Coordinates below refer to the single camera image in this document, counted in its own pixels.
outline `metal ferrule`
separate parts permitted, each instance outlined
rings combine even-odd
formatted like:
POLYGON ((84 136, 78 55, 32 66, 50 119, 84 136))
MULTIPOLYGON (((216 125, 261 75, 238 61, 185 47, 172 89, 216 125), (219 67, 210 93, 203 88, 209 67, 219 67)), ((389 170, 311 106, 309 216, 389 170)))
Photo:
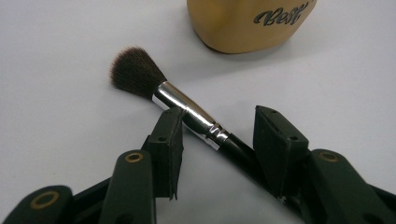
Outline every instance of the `metal ferrule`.
POLYGON ((229 133, 200 106, 168 81, 158 86, 152 101, 162 109, 181 107, 186 111, 183 122, 214 149, 219 149, 229 133))

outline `brush bristles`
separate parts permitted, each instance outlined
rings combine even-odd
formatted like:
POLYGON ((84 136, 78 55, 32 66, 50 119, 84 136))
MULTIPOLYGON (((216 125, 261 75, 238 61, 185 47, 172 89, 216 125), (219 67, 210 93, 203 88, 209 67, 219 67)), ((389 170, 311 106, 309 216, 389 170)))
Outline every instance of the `brush bristles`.
POLYGON ((111 69, 111 83, 115 88, 149 100, 165 81, 161 70, 141 48, 128 48, 121 52, 111 69))

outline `gold container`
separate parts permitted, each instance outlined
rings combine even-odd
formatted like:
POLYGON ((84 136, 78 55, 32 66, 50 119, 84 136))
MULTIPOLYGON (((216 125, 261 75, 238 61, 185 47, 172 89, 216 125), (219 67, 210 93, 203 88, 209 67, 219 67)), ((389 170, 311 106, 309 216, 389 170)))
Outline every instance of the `gold container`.
POLYGON ((187 0, 192 27, 224 53, 268 49, 288 40, 316 0, 187 0))

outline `white background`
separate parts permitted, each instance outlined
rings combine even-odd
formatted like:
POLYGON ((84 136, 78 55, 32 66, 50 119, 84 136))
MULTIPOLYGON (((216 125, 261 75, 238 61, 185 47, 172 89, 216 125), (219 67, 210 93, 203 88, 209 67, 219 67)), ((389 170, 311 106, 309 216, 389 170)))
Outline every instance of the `white background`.
MULTIPOLYGON (((141 147, 162 110, 110 86, 129 46, 250 146, 255 105, 272 107, 310 149, 396 193, 395 9, 319 0, 282 46, 226 55, 202 43, 183 0, 1 1, 0 220, 36 189, 81 192, 141 147)), ((187 130, 184 148, 179 199, 157 201, 158 223, 303 223, 187 130)))

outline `makeup brush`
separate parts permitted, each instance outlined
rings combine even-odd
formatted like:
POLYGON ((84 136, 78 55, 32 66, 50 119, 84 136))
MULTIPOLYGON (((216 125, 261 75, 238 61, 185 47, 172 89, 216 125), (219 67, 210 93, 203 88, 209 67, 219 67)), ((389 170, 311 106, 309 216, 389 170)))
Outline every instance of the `makeup brush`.
POLYGON ((268 189, 254 150, 173 86, 143 49, 129 48, 119 54, 111 69, 111 83, 117 89, 152 100, 163 109, 183 108, 186 111, 183 122, 189 129, 268 189))

